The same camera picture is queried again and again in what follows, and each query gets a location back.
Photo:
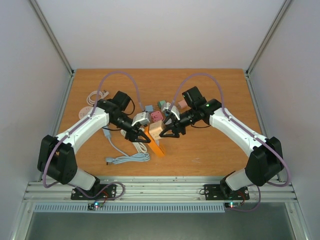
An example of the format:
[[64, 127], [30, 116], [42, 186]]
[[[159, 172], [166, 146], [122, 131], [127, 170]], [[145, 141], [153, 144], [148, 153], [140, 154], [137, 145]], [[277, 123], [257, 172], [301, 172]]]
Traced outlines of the pink plug adapter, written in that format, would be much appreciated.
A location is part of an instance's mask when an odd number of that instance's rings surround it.
[[151, 120], [155, 123], [164, 119], [161, 111], [154, 111], [150, 114]]

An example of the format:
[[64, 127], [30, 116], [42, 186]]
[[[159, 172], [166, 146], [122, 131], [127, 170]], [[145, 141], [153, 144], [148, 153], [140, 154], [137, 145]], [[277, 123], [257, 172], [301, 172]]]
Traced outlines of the light blue usb charger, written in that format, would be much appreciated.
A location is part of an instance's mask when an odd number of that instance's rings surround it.
[[145, 111], [147, 112], [147, 113], [153, 113], [153, 112], [155, 112], [157, 109], [156, 109], [156, 107], [154, 106], [154, 105], [146, 105], [145, 106]]

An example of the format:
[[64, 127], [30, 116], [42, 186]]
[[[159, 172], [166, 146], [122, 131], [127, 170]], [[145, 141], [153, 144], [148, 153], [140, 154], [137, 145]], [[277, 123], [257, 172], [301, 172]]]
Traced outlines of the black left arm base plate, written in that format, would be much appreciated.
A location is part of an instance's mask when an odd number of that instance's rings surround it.
[[90, 190], [84, 190], [80, 187], [73, 188], [70, 199], [74, 201], [99, 200], [105, 198], [114, 198], [116, 193], [117, 185], [114, 183], [95, 183]]

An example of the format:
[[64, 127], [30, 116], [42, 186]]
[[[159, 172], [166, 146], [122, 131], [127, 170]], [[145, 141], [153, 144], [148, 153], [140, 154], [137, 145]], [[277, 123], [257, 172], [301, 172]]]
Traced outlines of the teal plug adapter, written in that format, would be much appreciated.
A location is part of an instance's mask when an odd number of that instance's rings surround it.
[[168, 125], [172, 122], [172, 120], [170, 118], [166, 118], [165, 121], [164, 121], [164, 124], [165, 125]]

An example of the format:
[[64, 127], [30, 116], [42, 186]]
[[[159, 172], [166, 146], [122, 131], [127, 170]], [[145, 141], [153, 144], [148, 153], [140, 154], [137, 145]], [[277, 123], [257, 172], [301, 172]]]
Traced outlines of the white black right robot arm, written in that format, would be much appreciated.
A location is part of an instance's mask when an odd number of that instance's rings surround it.
[[266, 184], [284, 169], [281, 162], [282, 146], [276, 137], [266, 138], [238, 121], [222, 103], [216, 99], [206, 100], [194, 86], [182, 94], [187, 106], [183, 113], [166, 102], [161, 111], [171, 123], [159, 134], [162, 138], [179, 138], [186, 134], [186, 128], [199, 121], [218, 129], [237, 144], [248, 157], [245, 168], [234, 171], [220, 181], [224, 199], [234, 197], [239, 189], [249, 185], [258, 187]]

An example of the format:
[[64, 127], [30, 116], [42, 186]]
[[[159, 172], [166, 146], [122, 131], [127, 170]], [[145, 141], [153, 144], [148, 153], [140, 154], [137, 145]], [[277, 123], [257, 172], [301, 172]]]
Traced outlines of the green small plug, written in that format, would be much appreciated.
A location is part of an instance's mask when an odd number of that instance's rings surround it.
[[160, 101], [158, 101], [158, 102], [157, 102], [158, 108], [160, 109], [165, 103], [166, 103], [165, 100], [160, 100]]

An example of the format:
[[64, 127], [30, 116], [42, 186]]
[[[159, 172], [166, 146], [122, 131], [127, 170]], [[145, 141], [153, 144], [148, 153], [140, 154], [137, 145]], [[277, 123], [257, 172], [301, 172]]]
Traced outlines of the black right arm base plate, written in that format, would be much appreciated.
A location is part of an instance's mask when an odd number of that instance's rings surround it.
[[250, 199], [247, 187], [242, 187], [239, 190], [231, 190], [224, 193], [219, 184], [205, 184], [198, 193], [204, 196], [206, 201], [240, 201]]

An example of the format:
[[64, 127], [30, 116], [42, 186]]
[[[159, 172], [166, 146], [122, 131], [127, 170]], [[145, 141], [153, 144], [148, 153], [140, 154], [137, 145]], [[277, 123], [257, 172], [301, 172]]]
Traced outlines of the round beige power strip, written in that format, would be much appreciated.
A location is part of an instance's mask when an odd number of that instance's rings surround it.
[[83, 118], [89, 117], [91, 115], [92, 110], [93, 110], [92, 106], [83, 107], [78, 113], [78, 118], [81, 120]]

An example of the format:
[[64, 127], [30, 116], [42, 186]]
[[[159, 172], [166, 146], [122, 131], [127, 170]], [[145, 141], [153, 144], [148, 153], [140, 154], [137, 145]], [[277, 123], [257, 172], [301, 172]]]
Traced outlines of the orange power strip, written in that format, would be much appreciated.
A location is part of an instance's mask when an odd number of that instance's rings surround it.
[[164, 150], [163, 146], [159, 143], [159, 141], [155, 140], [151, 136], [151, 134], [149, 133], [149, 126], [145, 127], [144, 133], [150, 139], [150, 142], [147, 145], [153, 151], [153, 153], [159, 158], [164, 157], [165, 156], [165, 150]]

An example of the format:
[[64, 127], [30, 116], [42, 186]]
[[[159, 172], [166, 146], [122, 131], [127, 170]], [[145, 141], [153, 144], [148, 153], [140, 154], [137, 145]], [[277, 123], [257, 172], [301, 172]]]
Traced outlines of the pink small plug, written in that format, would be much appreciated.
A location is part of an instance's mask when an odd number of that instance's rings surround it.
[[185, 100], [181, 100], [181, 101], [179, 101], [178, 103], [177, 103], [177, 107], [179, 108], [179, 109], [184, 109], [184, 108], [186, 108], [188, 105], [187, 105], [187, 102], [185, 101]]

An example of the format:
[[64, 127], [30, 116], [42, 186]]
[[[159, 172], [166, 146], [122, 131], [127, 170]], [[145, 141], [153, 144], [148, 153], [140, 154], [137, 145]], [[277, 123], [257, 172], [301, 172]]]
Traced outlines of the beige cube plug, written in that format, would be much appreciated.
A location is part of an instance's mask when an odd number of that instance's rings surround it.
[[165, 124], [159, 120], [149, 125], [148, 133], [155, 140], [160, 140], [160, 133], [165, 129]]

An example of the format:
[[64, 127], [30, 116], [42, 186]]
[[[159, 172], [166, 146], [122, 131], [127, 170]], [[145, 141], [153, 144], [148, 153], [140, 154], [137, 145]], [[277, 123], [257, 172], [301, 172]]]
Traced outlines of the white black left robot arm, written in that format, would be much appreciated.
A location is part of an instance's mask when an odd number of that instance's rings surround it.
[[109, 124], [125, 131], [124, 138], [132, 143], [151, 142], [141, 123], [125, 112], [131, 100], [122, 91], [118, 91], [113, 98], [98, 99], [88, 114], [72, 127], [42, 139], [37, 169], [42, 172], [42, 184], [46, 189], [62, 184], [82, 190], [89, 199], [100, 195], [100, 180], [78, 166], [76, 155], [96, 132]]

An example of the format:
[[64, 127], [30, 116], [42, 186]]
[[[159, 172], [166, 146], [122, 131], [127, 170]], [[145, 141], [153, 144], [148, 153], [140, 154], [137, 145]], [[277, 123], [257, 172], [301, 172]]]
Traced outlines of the grey blue strip base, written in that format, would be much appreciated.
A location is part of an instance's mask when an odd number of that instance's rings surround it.
[[104, 136], [105, 136], [107, 139], [110, 139], [111, 136], [112, 136], [112, 135], [111, 135], [111, 131], [110, 131], [107, 127], [103, 127], [102, 130], [103, 130]]

